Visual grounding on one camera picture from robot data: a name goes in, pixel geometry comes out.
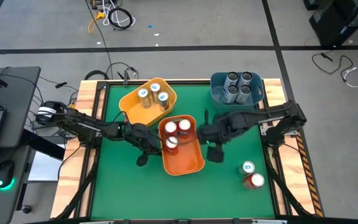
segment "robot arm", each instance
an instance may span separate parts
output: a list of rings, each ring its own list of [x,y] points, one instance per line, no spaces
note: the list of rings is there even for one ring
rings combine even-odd
[[[208,124],[208,113],[206,113],[205,124],[202,124],[197,131],[198,140],[200,144],[215,143],[216,147],[208,147],[207,159],[223,162],[223,144],[244,134],[254,125],[279,119],[280,122],[276,127],[269,128],[266,133],[266,140],[271,146],[281,145],[286,132],[299,130],[306,123],[301,108],[292,101],[256,111],[239,110],[217,114],[212,124]]]
[[[76,109],[67,108],[61,102],[42,103],[35,120],[42,125],[52,125],[69,131],[78,136],[81,144],[92,148],[99,147],[101,137],[111,141],[127,141],[142,151],[136,162],[138,166],[146,165],[149,155],[161,152],[157,147],[157,134],[146,125],[122,121],[104,122]]]

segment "desk leg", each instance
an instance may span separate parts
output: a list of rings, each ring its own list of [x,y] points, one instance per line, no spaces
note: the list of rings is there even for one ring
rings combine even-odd
[[[24,194],[25,194],[26,189],[27,189],[27,184],[23,183],[22,190],[20,191],[19,199],[17,201],[16,211],[22,211],[22,212],[28,214],[31,212],[32,209],[29,205],[23,204],[23,199],[24,199]]]
[[[21,144],[28,145],[36,151],[42,152],[61,161],[65,155],[65,149],[26,129],[23,130]]]

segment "wooden table frame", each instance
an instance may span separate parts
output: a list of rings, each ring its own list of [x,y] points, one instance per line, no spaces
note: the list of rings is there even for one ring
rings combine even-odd
[[[129,80],[130,85],[141,85],[148,80]],[[194,81],[196,85],[209,83],[208,79],[196,80],[166,80],[169,83],[181,84]],[[122,85],[122,80],[110,81],[82,81],[78,92],[76,109],[82,113],[103,117],[103,107],[106,104],[108,91],[111,85]],[[285,95],[280,79],[264,79],[265,99],[260,102],[260,108],[265,106],[275,106],[284,103]],[[314,179],[313,168],[310,156],[305,144],[303,131],[296,136],[285,136],[285,143],[294,149],[283,145],[279,148],[279,153],[275,158],[269,153],[270,160],[277,173],[285,181],[295,198],[302,204],[304,209],[323,217],[323,208],[320,203],[319,193]],[[78,148],[79,142],[73,139],[68,142],[65,158],[71,155]],[[62,166],[60,179],[55,194],[55,200],[51,212],[51,218],[60,214],[78,190],[80,183],[85,179],[90,171],[95,156],[94,149],[80,148]],[[88,186],[83,194],[81,203],[71,214],[72,217],[90,216],[90,204],[92,201],[95,180]],[[296,215],[285,197],[283,197],[278,185],[270,178],[273,207],[276,215]]]

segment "black desk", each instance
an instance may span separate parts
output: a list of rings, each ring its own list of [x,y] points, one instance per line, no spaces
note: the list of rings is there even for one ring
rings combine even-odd
[[[39,67],[20,67],[7,68],[4,74],[16,77],[26,78],[37,83],[40,75]],[[0,88],[0,104],[7,110],[7,116],[3,122],[0,134],[0,162],[13,155],[15,162],[14,183],[8,190],[0,189],[0,223],[9,223],[12,219],[14,210],[20,209],[26,183],[24,183],[24,174],[29,171],[28,162],[31,149],[36,149],[34,145],[20,146],[20,141],[31,142],[30,140],[41,141],[41,144],[52,145],[52,149],[60,149],[63,158],[62,148],[38,137],[33,136],[30,131],[24,130],[25,120],[30,108],[31,100],[34,94],[35,86],[26,80],[14,77],[2,76],[7,84],[7,88]]]

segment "concrete floor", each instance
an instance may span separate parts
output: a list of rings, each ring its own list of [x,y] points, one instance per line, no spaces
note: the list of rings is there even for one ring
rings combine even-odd
[[[267,2],[281,46],[303,46],[306,39],[306,45],[318,45],[308,24],[311,12],[306,11],[302,0]],[[136,24],[119,32],[99,21],[108,47],[273,46],[262,1],[125,0],[123,7],[136,18]],[[90,21],[84,1],[5,0],[0,8],[0,49],[103,48],[103,44],[97,44],[101,41],[98,31],[89,34],[86,30]],[[358,45],[358,31],[349,40],[346,45]],[[41,76],[78,86],[88,72],[105,70],[108,65],[103,51],[33,53],[0,54],[0,67],[40,66]],[[306,141],[325,215],[358,218],[358,88],[348,87],[338,73],[327,75],[319,71],[311,62],[315,53],[282,54],[295,99],[308,118]],[[341,55],[350,57],[358,67],[358,50],[330,53],[333,63],[320,58],[316,61],[333,70]],[[141,78],[208,78],[214,72],[230,70],[252,70],[262,78],[282,77],[273,49],[114,52],[110,56],[113,62],[125,62],[138,69]],[[349,81],[358,84],[358,69]],[[62,96],[67,96],[63,100],[68,101],[70,89],[55,90],[43,80],[38,85],[45,99],[62,100]],[[30,193],[25,203],[37,209],[28,216],[15,214],[12,222],[47,220],[55,187],[28,186]]]

